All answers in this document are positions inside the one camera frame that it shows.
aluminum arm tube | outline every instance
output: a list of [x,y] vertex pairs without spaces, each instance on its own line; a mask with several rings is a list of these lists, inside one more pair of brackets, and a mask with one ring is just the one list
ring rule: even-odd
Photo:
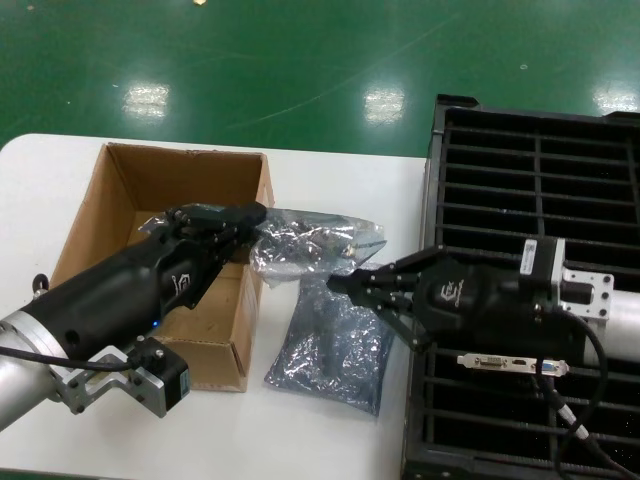
[[[0,345],[67,358],[51,333],[20,310],[0,319]],[[57,400],[48,365],[0,356],[0,431],[46,398]]]
[[[607,358],[640,363],[640,294],[614,290],[609,319],[603,330],[595,330]],[[598,363],[590,342],[585,345],[584,363]]]
[[[0,333],[0,345],[33,352],[13,331]],[[0,431],[53,394],[46,365],[0,356]]]

silver anti-static bag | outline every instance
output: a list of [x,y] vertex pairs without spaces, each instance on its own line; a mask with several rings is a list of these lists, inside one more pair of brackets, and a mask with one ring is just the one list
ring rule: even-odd
[[354,307],[347,295],[329,290],[325,279],[305,277],[284,344],[265,381],[377,416],[393,338],[372,310]]
[[[198,205],[213,211],[224,207]],[[150,218],[139,230],[166,225],[164,214]],[[325,279],[337,270],[353,270],[385,244],[384,229],[368,220],[343,215],[267,209],[249,254],[251,267],[270,286],[306,275]]]

black plastic tray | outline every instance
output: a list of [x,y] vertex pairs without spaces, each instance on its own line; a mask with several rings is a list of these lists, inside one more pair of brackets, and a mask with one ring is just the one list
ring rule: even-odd
[[[440,95],[430,158],[423,246],[517,268],[524,238],[562,237],[567,267],[611,273],[617,289],[640,291],[640,116],[497,110]],[[532,378],[464,369],[457,347],[412,357],[403,478],[547,477],[564,429]],[[588,427],[640,471],[640,367],[610,370]],[[574,367],[556,388],[578,414],[596,382],[596,371]],[[613,476],[579,445],[565,461],[578,477]]]

wire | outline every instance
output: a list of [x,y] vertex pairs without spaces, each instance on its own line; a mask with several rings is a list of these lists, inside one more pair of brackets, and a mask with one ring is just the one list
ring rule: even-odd
[[591,345],[593,345],[593,349],[595,350],[598,357],[598,365],[600,366],[600,380],[598,381],[596,392],[593,394],[593,397],[591,397],[591,400],[589,400],[589,404],[587,405],[587,407],[580,413],[580,415],[578,415],[576,421],[573,422],[573,425],[571,425],[567,430],[567,433],[565,433],[562,441],[560,442],[560,447],[558,448],[558,452],[554,461],[554,467],[558,472],[558,475],[560,475],[562,478],[569,478],[566,476],[562,468],[562,457],[564,457],[564,454],[569,447],[569,443],[571,443],[573,435],[591,418],[596,408],[602,401],[604,392],[607,389],[607,382],[609,380],[609,367],[607,363],[607,356],[604,352],[604,348],[602,347],[602,343],[600,343],[600,339],[598,339],[598,336],[587,324],[587,322],[585,322],[581,317],[567,310],[564,310],[561,307],[554,307],[552,312],[559,314],[565,320],[570,321],[574,324],[574,326],[582,330],[582,332],[591,342]]
[[555,409],[560,414],[560,416],[569,424],[569,429],[565,433],[562,442],[560,443],[560,447],[558,448],[558,451],[555,455],[554,468],[556,472],[562,479],[571,480],[571,477],[562,468],[562,458],[574,434],[578,433],[578,438],[582,440],[582,443],[585,445],[587,450],[589,450],[589,452],[593,454],[594,457],[600,459],[600,461],[602,461],[604,464],[620,473],[623,478],[630,480],[640,480],[640,476],[636,475],[630,470],[627,470],[622,465],[615,462],[609,455],[607,455],[607,453],[602,450],[597,440],[589,434],[586,428],[584,428],[584,424],[589,420],[589,418],[591,418],[596,408],[598,407],[598,404],[604,397],[604,392],[606,390],[609,377],[607,357],[605,355],[604,348],[600,343],[600,340],[598,339],[596,333],[591,329],[591,327],[589,327],[587,322],[585,322],[579,316],[559,307],[554,308],[552,312],[560,314],[560,316],[572,322],[575,326],[580,328],[580,330],[585,333],[585,335],[587,336],[587,338],[589,338],[589,341],[593,345],[594,350],[596,351],[596,355],[598,356],[598,363],[600,366],[600,381],[598,382],[596,393],[589,401],[587,408],[585,408],[578,416],[578,418],[576,418],[569,406],[562,399],[560,394],[551,387],[547,379],[545,379],[542,375],[542,364],[544,359],[538,358],[536,361],[536,380],[538,381],[540,390],[542,390],[543,397],[547,400],[550,406]]
[[27,352],[7,347],[0,347],[0,355],[17,358],[18,360],[26,360],[27,362],[56,365],[58,367],[74,369],[79,368],[81,370],[91,370],[94,372],[124,372],[125,370],[138,367],[136,362],[132,362],[131,360],[125,363],[85,362],[82,360],[69,360],[67,358],[51,357],[49,355],[42,355],[40,353]]

open cardboard box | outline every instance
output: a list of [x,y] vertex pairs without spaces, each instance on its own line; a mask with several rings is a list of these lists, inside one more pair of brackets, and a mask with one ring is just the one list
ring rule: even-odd
[[[104,145],[51,283],[139,242],[138,227],[170,207],[254,200],[274,203],[263,154]],[[154,331],[189,364],[192,388],[246,390],[261,287],[247,265],[227,264],[194,310],[175,309]]]

